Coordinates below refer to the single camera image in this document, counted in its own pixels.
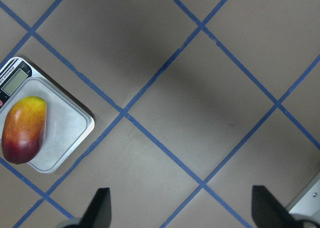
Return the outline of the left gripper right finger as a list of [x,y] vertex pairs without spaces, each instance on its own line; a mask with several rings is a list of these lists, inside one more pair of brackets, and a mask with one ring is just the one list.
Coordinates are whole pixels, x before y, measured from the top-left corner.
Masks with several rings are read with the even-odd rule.
[[300,227],[300,224],[263,185],[251,190],[251,216],[257,227]]

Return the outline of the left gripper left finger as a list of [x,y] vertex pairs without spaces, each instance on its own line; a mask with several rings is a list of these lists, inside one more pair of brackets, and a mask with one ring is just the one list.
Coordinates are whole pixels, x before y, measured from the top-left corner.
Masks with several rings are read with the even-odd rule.
[[110,227],[111,193],[109,188],[99,188],[80,220],[80,227]]

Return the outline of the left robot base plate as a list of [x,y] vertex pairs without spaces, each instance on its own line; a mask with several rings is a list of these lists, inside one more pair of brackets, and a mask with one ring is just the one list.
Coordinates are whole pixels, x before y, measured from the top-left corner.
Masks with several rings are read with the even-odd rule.
[[318,173],[287,206],[295,218],[320,222],[320,174]]

